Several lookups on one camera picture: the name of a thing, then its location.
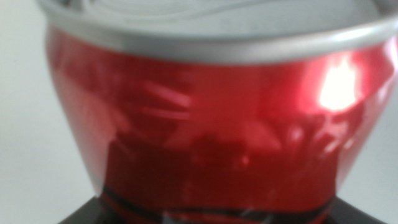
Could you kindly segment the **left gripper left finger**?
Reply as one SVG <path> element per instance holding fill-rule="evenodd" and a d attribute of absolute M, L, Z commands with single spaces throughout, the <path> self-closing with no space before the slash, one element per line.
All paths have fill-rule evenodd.
<path fill-rule="evenodd" d="M 100 201 L 93 197 L 59 224 L 106 224 Z"/>

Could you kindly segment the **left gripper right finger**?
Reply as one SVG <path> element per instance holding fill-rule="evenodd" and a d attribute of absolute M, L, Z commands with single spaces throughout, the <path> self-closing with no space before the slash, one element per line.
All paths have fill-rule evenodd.
<path fill-rule="evenodd" d="M 386 224 L 386 222 L 368 215 L 340 198 L 336 198 L 326 218 L 326 224 Z"/>

